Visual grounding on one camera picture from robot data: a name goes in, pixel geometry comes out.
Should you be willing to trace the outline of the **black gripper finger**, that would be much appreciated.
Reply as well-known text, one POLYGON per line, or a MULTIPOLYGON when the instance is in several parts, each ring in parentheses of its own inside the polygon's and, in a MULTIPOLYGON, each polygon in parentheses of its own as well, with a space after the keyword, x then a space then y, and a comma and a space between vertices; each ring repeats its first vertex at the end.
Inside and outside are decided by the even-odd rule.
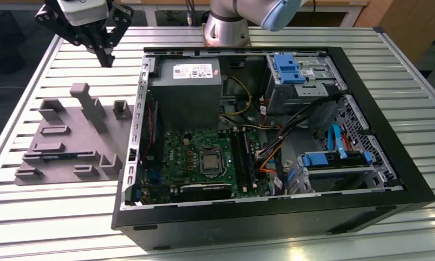
POLYGON ((104 26, 104 67, 112 67, 114 56, 112 55, 113 47, 117 46, 128 27, 132 23, 134 11, 122 4, 105 4, 106 18, 114 23, 113 29, 108 32, 104 26))
MULTIPOLYGON (((73 40, 72 24, 62 14, 58 4, 44 4, 34 15, 36 21, 69 43, 73 40)), ((89 51, 94 53, 101 67, 104 67, 104 50, 89 51)))

